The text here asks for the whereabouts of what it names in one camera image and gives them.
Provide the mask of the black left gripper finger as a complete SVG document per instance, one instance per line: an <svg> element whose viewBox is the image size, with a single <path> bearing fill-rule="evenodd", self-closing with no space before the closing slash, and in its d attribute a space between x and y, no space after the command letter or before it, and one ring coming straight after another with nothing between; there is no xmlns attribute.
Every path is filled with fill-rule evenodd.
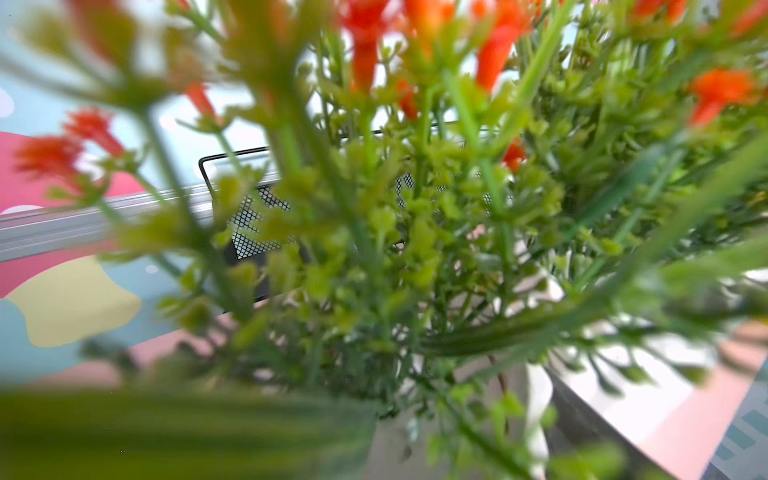
<svg viewBox="0 0 768 480"><path fill-rule="evenodd" d="M617 479L671 479L664 468L627 440L553 371L546 374L553 386L550 404L558 413L554 426L545 430L551 458L607 443L618 447L623 455Z"/></svg>

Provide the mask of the yellow pink blue wooden rack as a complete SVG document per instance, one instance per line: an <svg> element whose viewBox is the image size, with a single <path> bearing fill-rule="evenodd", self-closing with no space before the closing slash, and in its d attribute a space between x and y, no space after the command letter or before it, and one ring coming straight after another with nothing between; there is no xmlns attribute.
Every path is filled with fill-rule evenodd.
<svg viewBox="0 0 768 480"><path fill-rule="evenodd" d="M103 360L84 360L77 352L81 341L100 334L127 347L141 366L170 353L182 341L203 353L210 350L201 340L153 320L148 307L135 299L120 301L115 308L65 303L26 316L25 324L33 352L43 363L33 379L36 384L118 384L115 367ZM750 408L767 412L766 383L754 374L718 366L703 386L693 387L658 360L645 356L641 363L656 385L622 382L621 398L600 392L592 370L562 373L552 384L566 385L600 419L678 479L704 474L736 414Z"/></svg>

